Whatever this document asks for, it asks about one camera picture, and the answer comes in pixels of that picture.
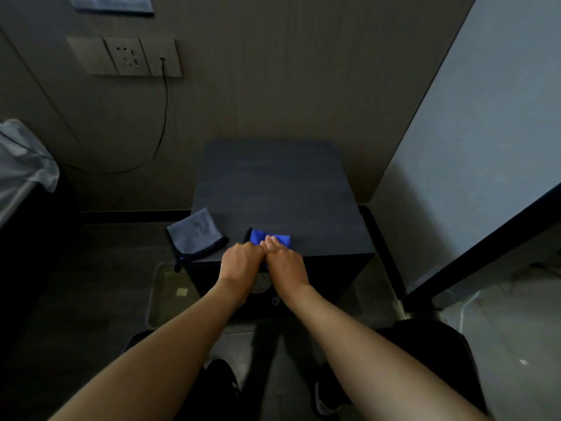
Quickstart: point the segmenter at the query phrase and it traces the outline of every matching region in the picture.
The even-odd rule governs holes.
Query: power socket
[[[144,55],[152,77],[162,76],[162,59],[166,77],[181,77],[181,65],[173,39],[142,38]]]
[[[105,43],[119,75],[150,76],[138,38],[106,37]]]

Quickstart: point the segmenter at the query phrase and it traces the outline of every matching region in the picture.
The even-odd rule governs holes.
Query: hand
[[[275,236],[267,235],[260,245],[267,250],[266,262],[271,282],[279,297],[289,306],[299,291],[310,287],[304,260],[282,245]]]
[[[216,286],[232,293],[238,306],[245,303],[265,254],[263,247],[246,242],[228,248],[222,256]]]

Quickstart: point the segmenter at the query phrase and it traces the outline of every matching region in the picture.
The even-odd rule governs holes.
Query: blue microfiber cloth
[[[243,240],[244,242],[250,241],[254,245],[259,245],[261,241],[265,240],[265,236],[276,236],[279,242],[284,245],[286,248],[291,248],[291,241],[289,234],[274,234],[269,232],[263,232],[261,230],[253,229],[250,227],[246,232],[246,237]]]
[[[179,271],[181,262],[190,262],[206,257],[224,247],[229,239],[221,234],[207,208],[173,223],[166,228],[173,255]]]

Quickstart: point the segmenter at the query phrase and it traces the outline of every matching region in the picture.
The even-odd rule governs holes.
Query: gray microfiber cloth
[[[229,241],[218,230],[207,208],[173,223],[166,232],[178,263],[204,258]]]

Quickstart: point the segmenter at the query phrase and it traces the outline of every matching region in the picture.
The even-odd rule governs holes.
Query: wall outlet
[[[153,77],[162,76],[162,58],[165,60],[165,76],[181,77],[181,65],[173,39],[142,38],[144,55]]]
[[[105,43],[119,75],[150,76],[138,38],[106,37]]]
[[[92,75],[117,75],[101,38],[66,37],[82,68]]]

